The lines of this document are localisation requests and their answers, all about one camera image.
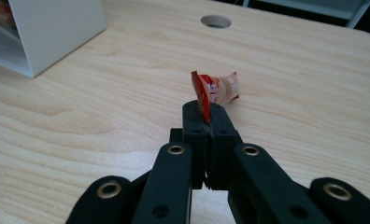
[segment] wooden table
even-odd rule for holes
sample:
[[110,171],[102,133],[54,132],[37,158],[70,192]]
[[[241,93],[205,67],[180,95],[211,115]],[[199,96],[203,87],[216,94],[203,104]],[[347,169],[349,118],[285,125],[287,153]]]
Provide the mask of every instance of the wooden table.
[[[107,29],[39,77],[0,67],[0,223],[65,223],[94,180],[147,172],[196,99],[193,70],[237,71],[232,122],[294,181],[370,198],[369,34],[210,1],[103,7]],[[192,223],[234,223],[226,192],[194,190]]]

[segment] plastic wrapper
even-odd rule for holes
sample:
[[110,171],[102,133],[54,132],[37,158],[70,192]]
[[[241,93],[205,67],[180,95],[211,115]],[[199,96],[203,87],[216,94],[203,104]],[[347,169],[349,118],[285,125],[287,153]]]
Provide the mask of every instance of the plastic wrapper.
[[209,123],[209,103],[224,105],[238,98],[237,74],[233,72],[227,77],[211,77],[192,72],[192,84],[197,94],[200,112],[204,123]]

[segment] round hole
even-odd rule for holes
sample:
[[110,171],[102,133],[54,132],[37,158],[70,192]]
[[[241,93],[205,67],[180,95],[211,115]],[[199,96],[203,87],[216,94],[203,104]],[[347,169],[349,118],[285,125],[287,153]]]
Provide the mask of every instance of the round hole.
[[351,193],[348,190],[334,183],[326,183],[322,188],[327,194],[338,200],[348,201],[351,199]]
[[204,16],[201,22],[208,27],[220,29],[227,28],[232,24],[228,18],[218,15]]
[[103,183],[97,190],[98,197],[102,199],[113,198],[121,192],[121,185],[115,180]]
[[290,212],[294,217],[298,217],[301,219],[307,218],[307,210],[305,210],[305,208],[301,206],[298,205],[290,206]]
[[168,153],[173,155],[179,155],[182,154],[185,151],[184,147],[181,146],[172,146],[169,149],[167,149]]
[[257,156],[259,154],[259,150],[255,147],[243,147],[241,150],[249,156]]
[[167,217],[170,214],[170,210],[168,209],[168,206],[167,205],[165,205],[165,204],[159,204],[159,205],[156,205],[152,209],[152,214],[156,218],[162,219],[162,218]]

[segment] candy wrapper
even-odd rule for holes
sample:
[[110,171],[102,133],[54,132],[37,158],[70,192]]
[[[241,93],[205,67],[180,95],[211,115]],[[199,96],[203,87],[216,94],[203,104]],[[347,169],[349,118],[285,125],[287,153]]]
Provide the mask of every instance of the candy wrapper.
[[238,97],[237,74],[227,77],[211,77],[192,72],[192,84],[197,94],[200,112],[206,124],[209,123],[209,103],[223,105]]

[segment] wood grain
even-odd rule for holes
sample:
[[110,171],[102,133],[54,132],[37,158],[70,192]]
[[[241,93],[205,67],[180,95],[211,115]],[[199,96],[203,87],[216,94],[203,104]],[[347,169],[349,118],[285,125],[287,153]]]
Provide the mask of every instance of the wood grain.
[[[0,67],[0,223],[65,223],[94,180],[148,171],[196,98],[193,70],[237,71],[232,122],[293,180],[370,198],[369,34],[210,1],[103,5],[107,29],[39,77]],[[225,192],[195,191],[192,223],[234,223]]]

